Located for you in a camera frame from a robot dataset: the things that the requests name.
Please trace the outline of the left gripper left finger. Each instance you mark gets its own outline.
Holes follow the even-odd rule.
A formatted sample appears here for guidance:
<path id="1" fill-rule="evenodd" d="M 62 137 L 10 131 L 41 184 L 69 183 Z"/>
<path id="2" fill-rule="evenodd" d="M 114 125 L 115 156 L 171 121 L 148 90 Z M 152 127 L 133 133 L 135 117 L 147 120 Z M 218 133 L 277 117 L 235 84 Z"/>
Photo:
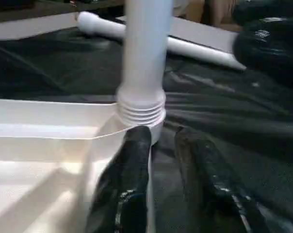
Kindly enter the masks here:
<path id="1" fill-rule="evenodd" d="M 85 232 L 146 232 L 150 149 L 147 126 L 126 132 L 120 149 L 99 179 Z"/>

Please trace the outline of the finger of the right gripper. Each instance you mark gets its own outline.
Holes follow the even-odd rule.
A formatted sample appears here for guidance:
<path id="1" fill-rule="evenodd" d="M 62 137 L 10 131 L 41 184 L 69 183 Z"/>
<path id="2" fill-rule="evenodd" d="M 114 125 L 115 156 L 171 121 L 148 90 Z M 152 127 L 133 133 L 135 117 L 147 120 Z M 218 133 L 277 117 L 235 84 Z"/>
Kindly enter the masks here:
<path id="1" fill-rule="evenodd" d="M 245 24 L 232 50 L 247 68 L 293 88 L 293 17 L 268 17 Z"/>
<path id="2" fill-rule="evenodd" d="M 240 0 L 233 9 L 236 23 L 267 17 L 293 17 L 293 0 Z"/>

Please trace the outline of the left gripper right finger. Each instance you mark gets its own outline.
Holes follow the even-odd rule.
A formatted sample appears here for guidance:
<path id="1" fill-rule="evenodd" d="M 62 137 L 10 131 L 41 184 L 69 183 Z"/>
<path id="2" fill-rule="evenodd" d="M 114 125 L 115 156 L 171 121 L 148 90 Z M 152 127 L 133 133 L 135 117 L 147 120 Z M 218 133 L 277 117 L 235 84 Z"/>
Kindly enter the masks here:
<path id="1" fill-rule="evenodd" d="M 175 153 L 195 233 L 269 232 L 254 198 L 207 136 L 179 128 Z"/>

